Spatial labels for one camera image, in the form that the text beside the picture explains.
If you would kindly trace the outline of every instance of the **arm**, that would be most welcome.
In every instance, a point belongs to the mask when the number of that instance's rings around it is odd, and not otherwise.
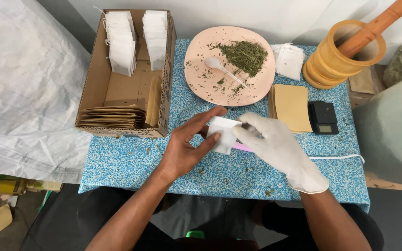
[[[300,198],[319,250],[371,250],[358,225],[330,190],[315,194],[300,192]]]
[[[226,112],[225,108],[217,106],[193,116],[174,129],[158,167],[102,227],[86,251],[132,250],[171,184],[179,176],[188,173],[214,147],[220,134],[210,135],[197,148],[193,148],[189,141],[205,129],[205,124],[212,117]]]
[[[237,138],[266,163],[286,174],[288,185],[300,191],[308,226],[321,251],[371,250],[354,220],[328,190],[322,175],[293,134],[280,120],[246,113],[237,120],[251,125],[233,128]]]

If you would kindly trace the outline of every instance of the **hand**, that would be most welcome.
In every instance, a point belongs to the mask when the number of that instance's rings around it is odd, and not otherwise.
[[[207,112],[201,112],[171,132],[170,141],[157,169],[171,182],[188,173],[214,147],[221,134],[212,134],[203,143],[194,148],[189,141],[195,134],[205,133],[206,123],[215,116],[226,114],[227,109],[216,106]]]
[[[250,127],[234,127],[232,131],[235,136],[266,163],[286,174],[291,188],[306,193],[328,189],[327,178],[305,154],[285,123],[251,112],[237,120],[249,124]]]

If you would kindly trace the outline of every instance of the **digital scale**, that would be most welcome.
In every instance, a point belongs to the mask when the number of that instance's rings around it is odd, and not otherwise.
[[[308,117],[315,134],[338,134],[338,120],[333,103],[325,101],[308,102]]]

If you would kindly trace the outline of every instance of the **white plastic spoon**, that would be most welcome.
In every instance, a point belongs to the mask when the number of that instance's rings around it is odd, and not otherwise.
[[[221,64],[221,61],[215,57],[208,57],[204,60],[205,64],[207,66],[209,66],[210,68],[215,68],[215,69],[219,69],[222,70],[224,72],[226,72],[227,74],[229,74],[229,76],[231,76],[233,79],[235,79],[235,81],[237,81],[238,83],[240,83],[241,85],[243,85],[244,87],[248,88],[249,87],[247,85],[245,85],[243,82],[241,82],[241,80],[239,80],[237,77],[235,77],[232,73],[230,73],[229,71],[227,71],[223,65]]]

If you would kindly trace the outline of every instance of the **plastic container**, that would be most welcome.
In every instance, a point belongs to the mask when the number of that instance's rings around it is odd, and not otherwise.
[[[385,41],[381,35],[371,41],[353,59],[345,57],[336,47],[336,44],[342,44],[364,25],[364,22],[357,20],[344,20],[335,24],[303,65],[302,72],[305,80],[316,88],[330,89],[344,82],[348,77],[358,74],[364,67],[379,62],[386,50]]]
[[[402,81],[353,110],[364,170],[402,184]]]

